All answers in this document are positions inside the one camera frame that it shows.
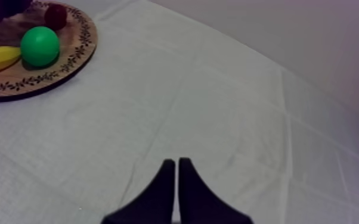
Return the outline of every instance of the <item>red apple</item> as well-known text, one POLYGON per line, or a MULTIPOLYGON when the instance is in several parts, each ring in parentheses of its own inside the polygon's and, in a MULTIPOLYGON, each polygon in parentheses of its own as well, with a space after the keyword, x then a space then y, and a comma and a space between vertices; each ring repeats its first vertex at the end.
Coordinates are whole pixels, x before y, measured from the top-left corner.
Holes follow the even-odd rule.
POLYGON ((67 9, 62 5, 51 4, 45 13, 46 27, 61 30, 67 24, 67 9))

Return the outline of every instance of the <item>grape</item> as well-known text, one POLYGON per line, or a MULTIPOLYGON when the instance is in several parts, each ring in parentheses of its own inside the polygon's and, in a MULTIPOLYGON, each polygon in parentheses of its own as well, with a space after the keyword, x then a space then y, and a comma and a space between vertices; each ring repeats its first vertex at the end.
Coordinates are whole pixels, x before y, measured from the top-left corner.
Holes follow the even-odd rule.
POLYGON ((0 22, 18 13, 22 13, 29 6, 32 0, 0 0, 0 22))

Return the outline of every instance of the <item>wall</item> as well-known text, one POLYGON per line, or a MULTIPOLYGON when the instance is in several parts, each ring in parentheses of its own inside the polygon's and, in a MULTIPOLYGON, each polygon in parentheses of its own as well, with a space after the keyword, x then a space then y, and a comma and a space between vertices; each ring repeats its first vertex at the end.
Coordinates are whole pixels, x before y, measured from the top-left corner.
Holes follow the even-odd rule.
POLYGON ((230 35, 359 113, 359 1, 152 1, 230 35))

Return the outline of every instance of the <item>green ball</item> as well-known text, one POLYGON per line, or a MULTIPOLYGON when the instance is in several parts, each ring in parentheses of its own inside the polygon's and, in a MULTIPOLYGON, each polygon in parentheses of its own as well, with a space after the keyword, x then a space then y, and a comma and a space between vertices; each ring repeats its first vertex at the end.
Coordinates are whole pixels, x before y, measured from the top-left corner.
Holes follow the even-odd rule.
POLYGON ((22 58, 32 66, 51 63, 60 52, 60 41, 53 30, 38 26, 28 30, 21 40, 22 58))

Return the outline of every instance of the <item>tablecloth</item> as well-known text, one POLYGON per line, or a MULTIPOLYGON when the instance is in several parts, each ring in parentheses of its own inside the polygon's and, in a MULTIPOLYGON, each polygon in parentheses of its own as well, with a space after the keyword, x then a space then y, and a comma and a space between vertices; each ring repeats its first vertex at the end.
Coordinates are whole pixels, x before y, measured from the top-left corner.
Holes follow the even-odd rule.
POLYGON ((65 2, 94 18, 98 47, 66 84, 0 103, 0 224, 100 223, 179 157, 256 224, 359 223, 346 108, 149 1, 65 2))

